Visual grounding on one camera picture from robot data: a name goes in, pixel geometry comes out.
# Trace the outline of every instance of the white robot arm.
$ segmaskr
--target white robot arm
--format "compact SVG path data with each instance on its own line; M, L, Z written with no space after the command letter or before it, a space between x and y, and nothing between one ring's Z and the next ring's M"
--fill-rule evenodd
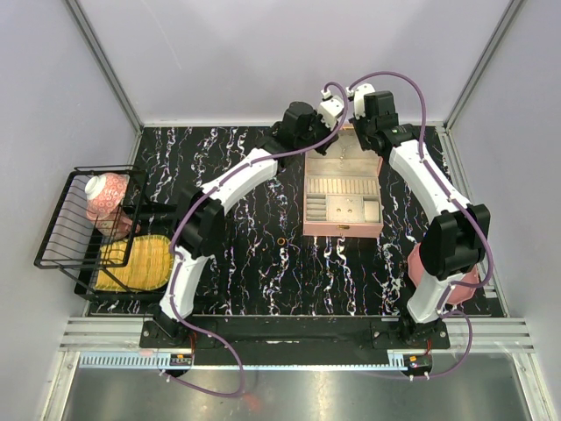
M364 84L354 91L348 91L348 94L354 102L351 122L360 145L365 150L374 150L400 174L430 221L430 228L420 246L423 277L408 301L408 314L401 317L407 330L404 336L416 340L426 335L431 325L437 322L451 293L451 282L461 280L485 255L472 226L465 221L442 186L451 192L456 203L472 214L485 235L488 232L489 213L484 205L472 206L454 189L442 172L437 170L426 149L424 156L420 156L414 129L411 125L399 125L390 92L375 92L372 85ZM178 207L180 217L193 206L197 197L214 188L217 190L209 195L201 209L185 225L181 240L175 246L172 276L175 279L174 303L177 315L186 318L193 312L195 291L204 265L224 238L225 214L248 192L274 177L279 167L289 163L289 159L261 160L315 145L334 130L340 118L344 118L342 109L340 98L327 95L324 95L318 111L305 103L292 103L282 122L277 123L258 147L236 167L200 189L193 186L186 188L182 204ZM318 148L317 152L324 153L332 141ZM425 161L436 170L439 182L427 169ZM172 310L171 292L170 282L160 301L161 313L167 320L177 320Z
M193 312L195 291L202 270L209 257L216 252L224 239L224 216L247 193L262 182L276 176L279 167L290 163L290 158L277 158L279 153L293 152L307 146L313 146L325 139L337 126L343 116L343 101L337 96L327 96L315 111L306 103L292 103L285 112L282 122L274 125L272 130L259 142L237 166L201 188L188 186L182 195L183 205L178 208L179 218L193 205L196 198L215 190L209 195L192 220L183 228L183 233L175 246L172 279L175 279L174 304L182 318ZM325 153L333 140L318 147L319 153ZM172 310L172 282L167 285L166 294L160 301L162 313L172 320L177 320Z
M452 282L460 281L485 256L479 237L458 206L473 216L485 235L489 211L482 204L473 206L454 189L426 147L420 155L413 126L399 125L391 92L376 92L365 83L347 93L354 102L351 122L361 147L376 152L403 178L430 221L420 245L423 276L408 300L408 315L402 316L411 318L411 325L436 322L454 289Z

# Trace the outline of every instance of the black wire rack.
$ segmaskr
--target black wire rack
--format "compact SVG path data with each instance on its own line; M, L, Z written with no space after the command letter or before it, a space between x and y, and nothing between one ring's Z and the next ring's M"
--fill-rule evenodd
M124 199L119 210L109 218L91 220L87 217L88 202L84 188L92 176L108 172L129 178ZM151 201L146 195L147 183L146 171L131 165L75 168L60 194L35 258L35 266L60 270L76 282L75 294L90 301L127 297L142 301L159 300L165 287L150 291L132 289L109 271L109 268L128 264L136 236L171 235L176 206ZM122 217L132 221L129 232L122 229ZM103 223L103 228L99 228L100 223ZM124 250L113 246L117 239L126 240ZM124 292L96 290L96 279L102 271Z

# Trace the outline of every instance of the black marble table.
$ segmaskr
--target black marble table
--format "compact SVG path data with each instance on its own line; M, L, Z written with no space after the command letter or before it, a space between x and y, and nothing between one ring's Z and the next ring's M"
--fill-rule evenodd
M201 185L216 178L242 160L262 132L257 127L146 128L135 164L149 173L148 196L175 204L182 184ZM448 174L432 127L426 143ZM399 314L412 288L407 256L423 238L428 222L410 189L388 165L381 169L380 187L382 234L378 239L351 239L302 235L303 157L258 186L233 208L224 250L202 274L197 293L221 297L207 312ZM480 290L460 307L472 315L490 314ZM132 301L92 303L89 309L92 315L145 311L145 304Z

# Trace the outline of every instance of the purple cable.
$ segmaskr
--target purple cable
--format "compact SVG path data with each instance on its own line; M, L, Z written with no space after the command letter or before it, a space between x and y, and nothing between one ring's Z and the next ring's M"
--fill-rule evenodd
M180 259L183 259L183 255L181 253L175 253L174 255L175 255L175 257L179 257ZM242 364L242 360L239 358L239 355L236 352L236 350L233 348L232 345L230 345L230 343L228 343L228 341L226 341L226 339L222 338L220 335L217 335L214 332L207 331L206 329L202 329L200 327L192 325L189 322L183 320L183 318L181 317L181 314L179 314L179 311L177 310L177 307L175 306L175 300L174 300L175 282L177 281L177 274L179 273L179 271L181 269L181 265L182 265L182 263L180 261L177 264L177 269L174 271L174 275L172 276L171 285L170 285L170 288L169 288L169 293L170 293L169 302L171 304L171 308L172 308L172 311L175 314L175 317L183 325L187 326L189 329L200 332L203 335L209 335L212 338L217 339L219 342L221 342L228 349L228 351L231 352L234 359L236 360L236 362L238 364L238 367L239 367L240 378L239 378L238 389L235 392L231 392L231 393L215 392L214 390L205 389L205 388L197 386L193 383L189 383L189 382L185 382L181 379L177 379L175 377L172 377L171 375L167 375L167 379L172 380L174 382L177 382L179 384L182 384L183 386L187 386L189 388L192 388L194 390L198 390L199 392L207 393L209 395L216 396L216 397L240 397L244 394L244 389L245 389L245 371L244 371L244 365Z
M430 379L438 379L441 377L445 377L446 375L449 375L451 373L453 373L454 371L456 371L458 368L460 368L460 366L462 364L464 364L465 359L467 358L467 355L470 353L471 349L472 349L472 343L473 343L473 326L472 326L472 322L470 320L470 318L463 312L460 310L452 310L452 311L448 311L446 314L444 314L441 319L444 320L446 318L449 318L451 316L461 316L465 319L465 322L467 323L467 346L465 347L465 351L462 354L461 357L459 357L459 360L456 364L454 364L452 367L448 368L447 370L443 371L442 373L437 373L435 375L431 375ZM378 377L380 379L386 379L386 380L401 380L401 381L408 381L410 382L411 379L409 377L403 377L403 376L394 376L394 375L379 375L378 373L367 373L364 372L364 374L366 375L370 375L371 377ZM426 377L413 377L414 381L420 381L420 380L428 380Z
M333 130L333 132L331 132L325 139L320 140L319 142L315 143L312 146L304 147L304 148L299 149L297 151L277 153L277 154L274 154L274 155L268 155L268 156L263 156L261 158L256 158L255 160L253 160L251 162L251 164L242 165L239 168L236 168L236 169L232 170L230 173L228 173L227 175L225 175L224 178L218 183L218 186L213 187L207 193L204 193L201 197L199 197L199 199L193 204L193 206L191 206L191 208L189 208L188 212L185 214L185 217L183 217L183 219L181 220L181 222L177 226L177 230L175 230L174 236L172 237L172 240L171 240L171 243L170 243L170 246L169 246L169 252L172 255L174 255L176 257L180 257L181 259L183 258L183 256L180 253L175 252L175 245L177 244L177 240L181 235L181 231L183 230L183 228L185 227L187 222L191 219L191 217L193 216L193 214L195 213L197 208L208 197L210 197L210 195L219 191L219 189L222 186L224 186L224 184L226 182L228 182L234 175L236 175L239 172L243 171L244 169L250 167L252 164L256 164L258 162L273 160L273 159L279 159L279 158L285 158L287 156L293 156L293 155L297 155L297 154L300 154L300 153L306 153L307 151L311 151L312 149L316 149L317 147L320 147L320 146L324 145L325 143L329 142L330 140L332 140L335 137L337 132L339 130L341 130L341 128L343 127L344 122L346 120L346 113L349 109L349 101L347 100L347 97L346 97L343 86L341 86L340 84L338 84L336 82L329 82L325 85L324 89L327 89L329 86L335 86L337 89L339 89L339 91L341 92L342 98L343 98L343 102L344 102L343 114L342 114L341 120L337 124L337 127L335 128L335 130ZM176 379L176 378L172 377L171 375L168 375L167 379L172 380L174 382L177 382L179 384L182 384L183 386L187 386L189 388L192 388L194 390L198 390L199 392L207 393L209 395L216 396L216 397L239 397L239 396L242 396L244 394L244 389L245 389L244 365L242 364L242 361L239 358L239 355L238 355L238 353L236 353L236 350L233 348L233 346L230 343L228 343L228 341L226 341L226 339L222 338L220 335L217 335L214 332L207 331L205 329L202 329L200 327L192 325L189 322L183 320L183 318L181 317L181 314L179 314L179 311L177 310L177 307L175 305L175 300L174 300L174 292L175 292L175 283L177 281L177 274L179 273L179 270L181 269L181 265L182 265L182 263L180 261L177 265L177 268L174 271L174 275L172 276L172 280L171 280L170 286L169 286L169 295L170 295L169 302L171 304L170 306L171 306L172 312L174 313L175 317L180 321L180 323L187 326L187 328L192 329L192 330L197 331L197 332L200 332L200 333L205 334L205 335L209 335L209 336L217 339L219 342L221 342L231 352L234 359L236 360L236 362L238 364L238 367L239 367L240 379L239 379L238 389L235 392L232 392L232 393L215 392L214 390L205 389L205 388L202 388L200 386L196 386L193 383L185 382L181 379Z
M398 77L398 78L403 79L404 81L408 82L413 87L413 89L416 91L417 95L419 96L419 101L421 102L421 131L419 133L419 149L418 149L419 150L419 156L423 160L424 166L427 168L429 173L432 175L432 178L434 178L435 182L437 182L438 186L440 186L440 188L445 193L445 195L447 195L449 197L449 199L451 199L451 192L446 188L446 185L443 183L443 181L440 180L440 177L438 176L437 171L429 164L428 161L426 161L424 159L424 133L425 133L425 130L426 130L426 125L427 125L427 105L426 105L426 102L424 100L424 95L421 92L421 88L419 88L419 85L417 85L415 83L415 81L413 81L412 79L410 79L409 77L407 77L405 75L402 75L401 73L384 71L384 72L374 72L374 73L370 73L368 75L362 76L357 81L355 81L351 84L350 89L354 89L359 83L365 81L366 79L370 79L371 77L375 77L375 76L394 76L394 77ZM485 253L487 255L487 260L488 260L489 266L487 268L487 273L485 275L485 279L480 283L473 284L473 283L467 283L467 282L461 282L461 281L450 282L450 285L449 285L448 289L446 289L446 291L443 294L443 297L445 297L444 301L446 300L446 297L448 296L448 293L450 292L449 289L451 288L452 285L459 285L459 286L463 286L463 287L467 287L467 288L482 288L482 287L485 287L491 281L491 278L493 277L493 270L494 270L493 254L491 253L491 247L489 246L489 243L488 243L488 241L485 237L485 234L483 234L483 231L481 231L481 229L479 228L479 225L477 224L475 219L473 219L473 217L469 214L469 212L466 209L464 209L462 207L462 205L460 205L457 200L451 199L451 202L459 209L459 211L461 211L464 214L464 216L467 218L467 220L470 222L473 229L477 233L479 239L481 240L481 243L483 244L483 248L485 249Z
M374 73L370 73L368 75L362 76L357 81L355 81L351 84L350 89L354 89L359 83L365 81L366 79L369 79L369 78L375 77L375 76L383 76L383 75L394 76L394 77L398 77L400 79L403 79L404 81L408 82L413 87L413 89L415 89L417 95L419 96L419 101L421 102L421 116L422 116L421 117L421 131L419 133L419 149L418 149L419 156L421 157L421 160L423 160L424 166L427 168L429 173L432 175L432 178L434 178L435 182L437 182L438 186L440 186L440 188L445 193L445 195L448 196L449 200L451 200L451 202L458 208L458 210L460 212L462 212L462 214L465 216L465 218L472 225L473 230L475 230L475 232L477 233L481 243L483 244L483 248L485 249L485 252L486 252L486 255L487 255L488 267L487 267L487 273L485 275L485 279L482 282L476 283L476 284L471 284L471 283L461 282L461 281L450 282L450 284L446 287L446 290L444 291L444 293L442 294L442 296L438 300L437 309L442 309L446 300L447 300L447 298L448 298L448 295L451 293L452 286L459 285L459 286L464 286L464 287L467 287L467 288L482 288L482 287L485 287L491 281L491 278L493 277L493 270L494 270L493 254L491 253L491 247L489 246L489 243L487 241L487 238L485 237L485 234L483 233L483 231L481 231L481 229L479 228L479 225L477 224L475 219L472 217L472 215L470 215L470 213L466 209L464 209L464 207L458 202L458 200L451 198L451 192L446 188L446 185L443 183L443 181L440 180L440 177L438 176L437 171L429 164L428 161L426 161L424 159L424 156L425 156L425 154L424 154L424 133L425 133L425 130L426 130L426 125L427 125L427 105L426 105L426 102L424 100L424 95L421 92L421 88L419 88L419 85L417 85L412 79L410 79L409 77L407 77L405 75L402 75L401 73L384 71L384 72L374 72ZM472 348L472 341L473 341L472 323L470 322L469 317L463 311L453 310L453 311L449 311L449 312L444 313L444 314L439 314L439 317L442 320L444 320L444 319L449 318L450 316L454 316L454 315L462 316L463 318L465 318L465 321L466 321L467 327L468 327L467 347L465 348L465 352L462 355L462 357L459 359L459 361L452 368L444 371L443 373L433 375L432 378L443 377L443 376L448 375L448 374L452 373L453 371L457 370L464 363L465 359L467 358L467 355L469 354L469 352Z

